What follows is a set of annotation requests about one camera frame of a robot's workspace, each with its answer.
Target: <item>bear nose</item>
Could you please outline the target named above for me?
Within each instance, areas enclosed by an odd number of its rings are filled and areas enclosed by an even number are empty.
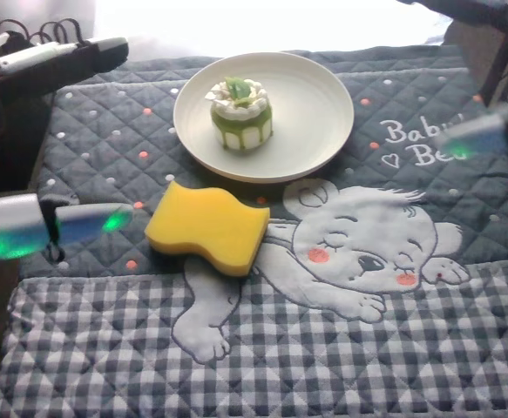
[[[377,272],[385,268],[385,265],[380,260],[369,255],[361,255],[358,257],[358,264],[360,264],[364,272]]]

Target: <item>orange dot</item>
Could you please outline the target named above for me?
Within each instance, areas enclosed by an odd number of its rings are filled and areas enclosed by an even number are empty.
[[[321,248],[312,248],[308,251],[308,258],[314,263],[327,263],[329,261],[329,253]]]
[[[396,276],[396,282],[401,286],[413,286],[417,283],[417,277],[413,273],[403,273]]]

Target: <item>heart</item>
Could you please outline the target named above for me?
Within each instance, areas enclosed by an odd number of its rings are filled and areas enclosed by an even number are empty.
[[[392,153],[390,155],[384,155],[382,157],[382,161],[387,165],[399,168],[399,156],[396,155],[395,153]]]

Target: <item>green and white dessert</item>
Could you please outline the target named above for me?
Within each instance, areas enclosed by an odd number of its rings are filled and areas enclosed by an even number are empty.
[[[261,83],[227,77],[206,95],[215,136],[232,150],[252,150],[273,135],[273,110]]]

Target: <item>wavy sponge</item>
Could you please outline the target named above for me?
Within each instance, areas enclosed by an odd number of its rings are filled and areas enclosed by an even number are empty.
[[[224,274],[245,276],[268,221],[268,208],[245,206],[222,189],[186,189],[173,181],[147,225],[146,237],[161,253],[196,253]]]

